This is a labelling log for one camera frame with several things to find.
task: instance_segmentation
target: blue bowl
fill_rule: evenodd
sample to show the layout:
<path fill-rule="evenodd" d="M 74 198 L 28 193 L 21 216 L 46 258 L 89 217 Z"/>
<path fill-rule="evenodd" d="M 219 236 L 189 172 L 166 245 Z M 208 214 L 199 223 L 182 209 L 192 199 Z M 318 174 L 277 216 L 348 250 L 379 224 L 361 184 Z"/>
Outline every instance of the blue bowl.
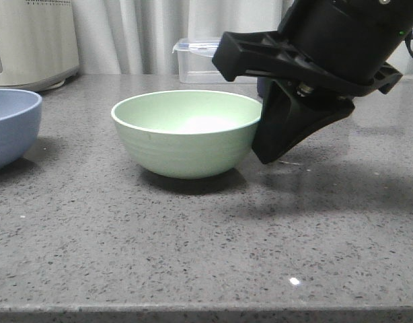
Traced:
<path fill-rule="evenodd" d="M 22 89 L 0 89 L 0 168 L 20 158 L 35 142 L 42 97 Z"/>

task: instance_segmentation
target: bowl rim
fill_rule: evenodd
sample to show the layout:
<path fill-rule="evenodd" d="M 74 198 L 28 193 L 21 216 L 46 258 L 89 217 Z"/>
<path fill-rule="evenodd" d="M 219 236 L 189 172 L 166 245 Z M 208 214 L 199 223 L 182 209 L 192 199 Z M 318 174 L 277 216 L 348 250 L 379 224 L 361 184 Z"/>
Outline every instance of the bowl rim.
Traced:
<path fill-rule="evenodd" d="M 36 92 L 33 92 L 33 91 L 28 91 L 26 89 L 0 89 L 0 92 L 17 92 L 17 93 L 24 92 L 24 93 L 27 93 L 29 95 L 33 94 L 37 99 L 36 102 L 34 102 L 32 105 L 29 105 L 28 107 L 24 108 L 21 111 L 15 112 L 13 114 L 8 114 L 7 116 L 2 116 L 0 118 L 0 121 L 4 121 L 4 120 L 10 119 L 10 118 L 19 116 L 21 114 L 24 114 L 24 113 L 26 113 L 30 110 L 33 110 L 33 109 L 37 108 L 42 103 L 42 96 L 41 95 L 39 95 L 39 94 L 37 94 Z"/>
<path fill-rule="evenodd" d="M 228 131 L 234 131 L 234 130 L 238 130 L 238 129 L 242 129 L 242 128 L 246 128 L 249 127 L 253 124 L 256 124 L 259 120 L 260 120 L 260 114 L 257 118 L 255 118 L 253 121 L 247 122 L 245 124 L 239 125 L 238 127 L 232 127 L 232 128 L 228 128 L 222 131 L 205 131 L 205 132 L 196 132 L 196 133 L 176 133 L 173 131 L 160 131 L 160 130 L 155 130 L 155 129 L 150 129 L 150 128 L 145 128 L 145 127 L 139 127 L 139 126 L 135 126 L 133 124 L 124 122 L 123 120 L 119 119 L 116 115 L 115 115 L 115 110 L 119 107 L 119 105 L 129 101 L 129 100 L 133 100 L 133 99 L 137 99 L 143 96 L 153 96 L 153 95 L 157 95 L 157 94 L 163 94 L 163 93 L 174 93 L 174 92 L 208 92 L 208 93 L 218 93 L 218 94 L 227 94 L 230 96 L 237 96 L 249 101 L 253 101 L 257 104 L 260 105 L 260 112 L 262 112 L 262 103 L 250 98 L 248 96 L 242 95 L 242 94 L 237 94 L 237 93 L 232 93 L 232 92 L 225 92 L 225 91 L 215 91 L 215 90 L 209 90 L 209 89 L 174 89 L 174 90 L 166 90 L 166 91 L 158 91 L 158 92 L 149 92 L 149 93 L 145 93 L 145 94 L 140 94 L 137 96 L 132 96 L 130 98 L 124 99 L 123 101 L 120 101 L 119 103 L 115 104 L 112 109 L 111 109 L 111 117 L 114 119 L 115 122 L 128 127 L 128 128 L 132 128 L 132 129 L 136 129 L 136 130 L 140 130 L 140 131 L 145 131 L 148 133 L 157 133 L 157 134 L 164 134 L 164 135 L 207 135 L 207 134 L 213 134 L 213 133 L 226 133 Z"/>

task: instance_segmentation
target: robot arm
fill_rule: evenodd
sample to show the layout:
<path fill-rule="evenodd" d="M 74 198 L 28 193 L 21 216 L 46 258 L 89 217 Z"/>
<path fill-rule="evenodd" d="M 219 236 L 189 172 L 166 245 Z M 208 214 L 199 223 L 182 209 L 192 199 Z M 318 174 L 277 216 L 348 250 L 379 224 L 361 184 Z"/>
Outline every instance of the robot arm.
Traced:
<path fill-rule="evenodd" d="M 386 94 L 402 74 L 385 61 L 404 39 L 410 50 L 412 28 L 413 0 L 295 0 L 277 31 L 225 32 L 213 63 L 227 81 L 264 77 L 252 147 L 266 164 L 349 116 L 355 96 Z"/>

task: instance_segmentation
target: white appliance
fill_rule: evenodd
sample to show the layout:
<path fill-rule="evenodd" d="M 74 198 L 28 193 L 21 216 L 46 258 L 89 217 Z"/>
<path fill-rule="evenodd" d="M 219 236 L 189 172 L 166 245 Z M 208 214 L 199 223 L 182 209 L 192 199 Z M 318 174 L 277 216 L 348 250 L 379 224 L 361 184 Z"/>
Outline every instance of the white appliance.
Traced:
<path fill-rule="evenodd" d="M 0 87 L 40 91 L 78 67 L 71 0 L 0 0 Z"/>

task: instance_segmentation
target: bowl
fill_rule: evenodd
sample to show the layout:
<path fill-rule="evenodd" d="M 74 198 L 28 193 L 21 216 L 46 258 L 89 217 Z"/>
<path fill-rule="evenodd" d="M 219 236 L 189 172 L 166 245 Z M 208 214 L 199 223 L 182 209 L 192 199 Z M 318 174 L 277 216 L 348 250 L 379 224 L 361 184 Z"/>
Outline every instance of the bowl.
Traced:
<path fill-rule="evenodd" d="M 133 159 L 163 176 L 197 179 L 235 167 L 250 151 L 262 104 L 227 92 L 176 90 L 135 96 L 112 108 Z"/>
<path fill-rule="evenodd" d="M 20 158 L 35 142 L 42 98 L 22 89 L 0 89 L 0 168 Z"/>

